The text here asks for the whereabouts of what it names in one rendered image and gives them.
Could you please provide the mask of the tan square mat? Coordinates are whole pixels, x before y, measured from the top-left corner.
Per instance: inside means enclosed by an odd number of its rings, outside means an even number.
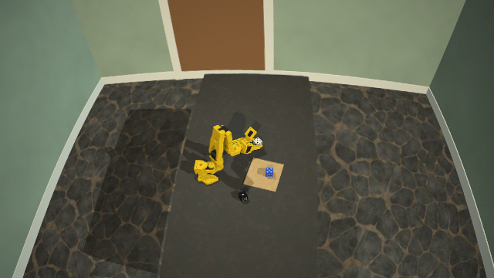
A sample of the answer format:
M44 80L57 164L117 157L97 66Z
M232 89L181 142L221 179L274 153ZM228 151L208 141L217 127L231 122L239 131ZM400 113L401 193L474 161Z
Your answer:
M253 158L244 185L276 192L284 164ZM266 177L266 168L273 168L272 177Z

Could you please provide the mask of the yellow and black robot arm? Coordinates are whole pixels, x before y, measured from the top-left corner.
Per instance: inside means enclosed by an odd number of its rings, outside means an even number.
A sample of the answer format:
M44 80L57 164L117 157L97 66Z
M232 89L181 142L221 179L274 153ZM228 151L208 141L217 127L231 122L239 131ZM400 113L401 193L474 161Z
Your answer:
M198 173L198 181L202 181L206 185L218 181L218 177L215 175L210 175L209 173L214 174L224 168L222 157L223 149L229 155L235 156L240 154L242 146L239 141L232 140L232 133L225 125L220 127L217 125L213 127L213 133L209 145L209 153L211 154L209 157L212 161L206 163L205 161L197 160L196 162L195 170L196 173Z

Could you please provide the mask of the black die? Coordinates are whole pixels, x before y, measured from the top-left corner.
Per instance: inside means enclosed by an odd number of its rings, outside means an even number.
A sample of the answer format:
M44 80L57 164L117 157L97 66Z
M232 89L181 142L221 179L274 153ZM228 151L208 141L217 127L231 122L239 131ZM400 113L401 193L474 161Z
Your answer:
M240 198L241 202L243 202L243 201L248 199L248 196L247 196L246 192L243 191L243 192L239 192L239 198Z

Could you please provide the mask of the white die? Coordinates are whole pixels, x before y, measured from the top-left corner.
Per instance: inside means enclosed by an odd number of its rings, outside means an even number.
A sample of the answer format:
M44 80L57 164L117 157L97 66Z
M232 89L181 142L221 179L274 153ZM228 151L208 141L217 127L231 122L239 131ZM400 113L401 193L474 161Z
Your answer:
M254 145L260 145L262 144L262 141L257 137L254 141L253 141L253 144Z

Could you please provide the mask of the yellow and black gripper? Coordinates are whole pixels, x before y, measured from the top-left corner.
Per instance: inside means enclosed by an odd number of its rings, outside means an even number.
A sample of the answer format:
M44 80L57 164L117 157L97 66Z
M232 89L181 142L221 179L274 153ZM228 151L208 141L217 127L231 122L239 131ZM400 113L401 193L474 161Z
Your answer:
M241 153L243 154L249 154L251 153L252 151L254 150L257 150L257 149L260 149L262 147L262 144L260 145L253 145L252 141L255 140L254 136L256 135L256 131L253 129L253 128L249 128L246 132L245 132L245 138L241 137L239 139L237 139L237 141L240 142L241 146L242 146L242 149L241 149Z

